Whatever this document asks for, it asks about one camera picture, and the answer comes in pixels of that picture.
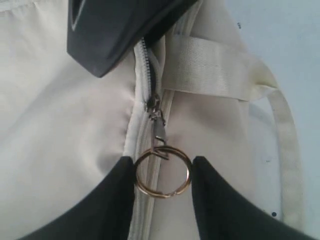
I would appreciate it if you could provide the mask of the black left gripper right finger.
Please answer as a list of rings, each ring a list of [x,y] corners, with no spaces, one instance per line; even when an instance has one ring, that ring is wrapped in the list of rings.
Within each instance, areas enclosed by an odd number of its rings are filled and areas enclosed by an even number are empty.
[[[202,240],[309,240],[257,208],[203,156],[192,163],[192,201]]]

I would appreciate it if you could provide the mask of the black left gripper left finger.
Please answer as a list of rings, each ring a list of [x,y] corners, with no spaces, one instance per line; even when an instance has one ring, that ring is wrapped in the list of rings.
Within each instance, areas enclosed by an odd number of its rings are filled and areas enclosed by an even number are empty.
[[[84,199],[25,240],[126,240],[135,201],[135,167],[121,157]]]

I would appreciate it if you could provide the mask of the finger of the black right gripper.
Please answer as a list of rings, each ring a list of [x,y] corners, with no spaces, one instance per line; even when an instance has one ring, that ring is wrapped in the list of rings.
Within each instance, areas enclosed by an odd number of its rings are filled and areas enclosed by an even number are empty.
[[[70,0],[67,53],[95,77],[114,69],[134,46],[159,40],[194,0]]]

